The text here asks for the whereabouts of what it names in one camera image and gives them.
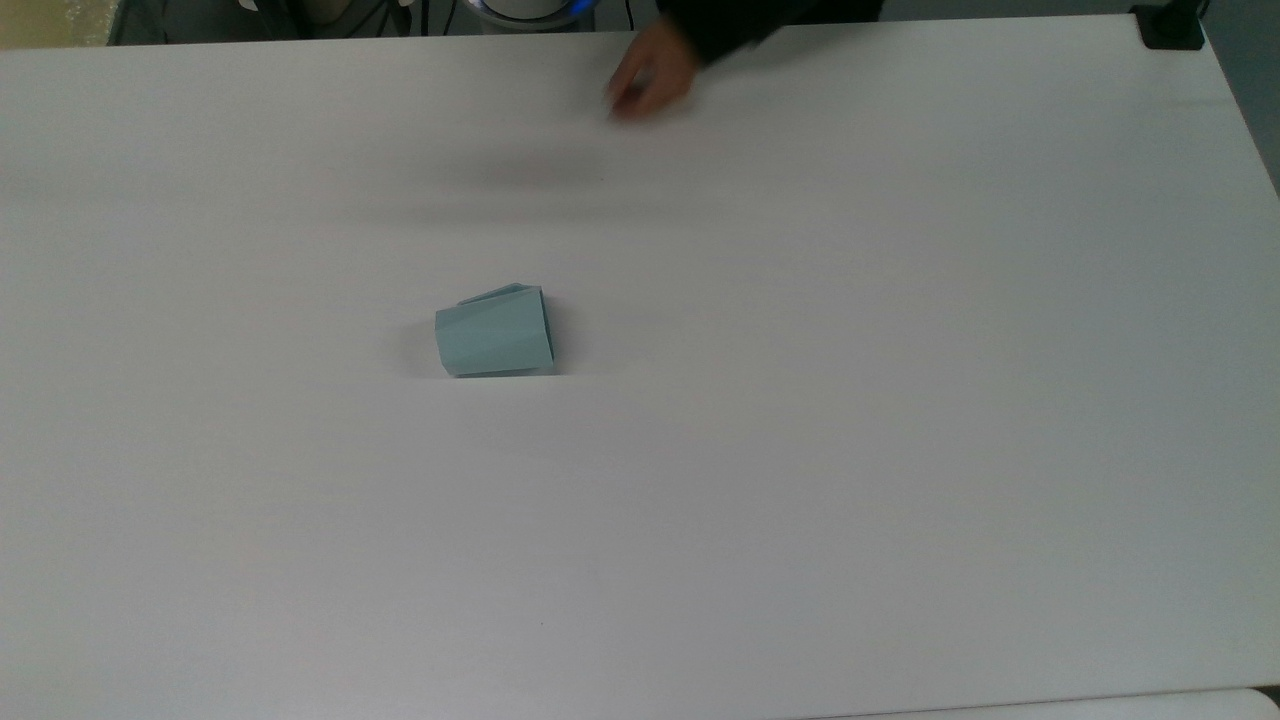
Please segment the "person's bare hand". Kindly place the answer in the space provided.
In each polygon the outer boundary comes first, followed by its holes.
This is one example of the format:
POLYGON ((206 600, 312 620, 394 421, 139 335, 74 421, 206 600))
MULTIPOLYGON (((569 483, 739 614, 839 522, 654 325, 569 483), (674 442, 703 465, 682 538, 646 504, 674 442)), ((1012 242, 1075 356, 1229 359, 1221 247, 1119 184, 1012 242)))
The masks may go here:
POLYGON ((687 97, 703 68, 685 32, 667 15, 639 32, 605 86, 616 120, 641 120, 687 97))

